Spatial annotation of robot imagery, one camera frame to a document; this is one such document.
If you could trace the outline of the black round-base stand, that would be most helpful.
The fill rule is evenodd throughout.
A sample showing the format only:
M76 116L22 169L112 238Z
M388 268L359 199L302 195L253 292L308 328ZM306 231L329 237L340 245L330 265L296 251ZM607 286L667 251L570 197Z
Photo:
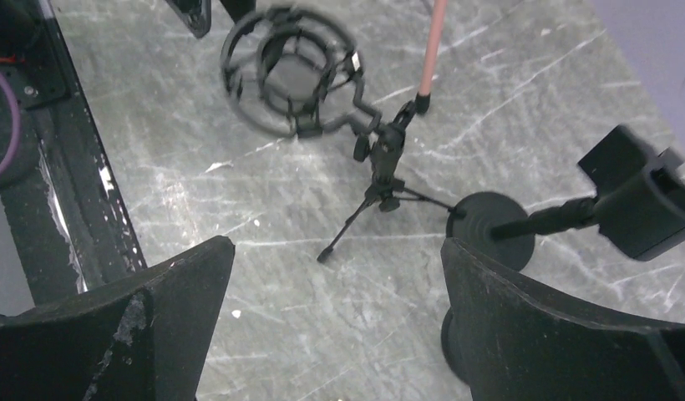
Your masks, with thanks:
M449 308L441 324L440 345L449 369L462 383L468 383L455 323L453 309Z
M597 226L624 256L650 261L685 241L682 163L674 150L658 152L619 124L578 163L594 195L527 213L507 195L476 192L457 204L446 236L519 272L532 258L537 236Z

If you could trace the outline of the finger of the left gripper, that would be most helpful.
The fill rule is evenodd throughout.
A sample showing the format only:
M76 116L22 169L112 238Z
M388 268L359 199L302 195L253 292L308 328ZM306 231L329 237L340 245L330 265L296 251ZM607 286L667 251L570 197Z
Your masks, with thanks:
M211 30L211 0L166 0L179 20L197 39Z

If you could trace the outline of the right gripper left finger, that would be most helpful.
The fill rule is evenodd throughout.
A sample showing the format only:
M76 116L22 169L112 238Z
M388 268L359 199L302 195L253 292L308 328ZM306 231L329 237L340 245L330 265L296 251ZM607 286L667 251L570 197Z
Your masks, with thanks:
M214 236L88 292L0 315L0 400L193 400L236 248Z

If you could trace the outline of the black tripod mic stand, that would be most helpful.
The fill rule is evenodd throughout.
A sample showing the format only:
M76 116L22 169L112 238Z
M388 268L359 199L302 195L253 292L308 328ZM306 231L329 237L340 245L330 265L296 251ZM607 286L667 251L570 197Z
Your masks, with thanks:
M407 128L415 116L429 110L430 97L417 95L405 103L392 120L383 121L382 112L363 99L363 59L357 43L352 34L332 18L295 5L272 6L261 11L252 8L236 20L226 37L221 56L222 78L233 104L239 104L244 93L243 69L253 63L256 68L253 81L259 90L259 100L289 125L283 137L313 138L348 126L356 137L353 158L371 163L371 184L365 190L362 203L317 256L318 262L327 261L346 231L371 206L390 212L398 209L402 201L420 201L444 208L450 218L466 217L466 211L460 206L411 190L395 176ZM302 63L315 74L312 87L305 94L270 82L272 71L287 58ZM349 84L354 87L353 108L369 120L358 119L352 114L324 120L322 106L328 95Z

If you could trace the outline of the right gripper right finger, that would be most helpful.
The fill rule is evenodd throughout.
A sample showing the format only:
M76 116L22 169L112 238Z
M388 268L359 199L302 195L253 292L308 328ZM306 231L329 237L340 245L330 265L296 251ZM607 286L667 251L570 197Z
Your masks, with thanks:
M475 400L685 400L685 324L561 292L454 238L441 249Z

